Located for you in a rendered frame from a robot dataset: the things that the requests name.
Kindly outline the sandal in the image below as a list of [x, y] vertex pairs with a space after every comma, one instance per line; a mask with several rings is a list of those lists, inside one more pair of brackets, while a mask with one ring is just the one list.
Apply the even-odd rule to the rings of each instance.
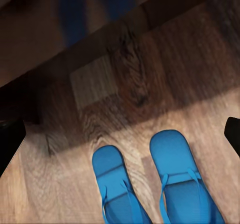
[[149, 150], [162, 183], [160, 212], [164, 224], [226, 224], [181, 132], [167, 129], [156, 133]]
[[121, 151], [104, 145], [92, 156], [105, 224], [153, 224], [133, 189]]

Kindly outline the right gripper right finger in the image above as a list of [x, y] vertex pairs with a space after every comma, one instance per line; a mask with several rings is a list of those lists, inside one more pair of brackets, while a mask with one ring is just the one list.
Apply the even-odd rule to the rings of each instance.
[[225, 129], [224, 135], [237, 152], [240, 157], [240, 119], [235, 117], [229, 117]]

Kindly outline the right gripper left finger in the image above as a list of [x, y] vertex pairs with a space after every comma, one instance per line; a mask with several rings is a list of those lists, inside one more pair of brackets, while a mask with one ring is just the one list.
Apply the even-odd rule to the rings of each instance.
[[0, 177], [26, 136], [22, 117], [0, 122]]

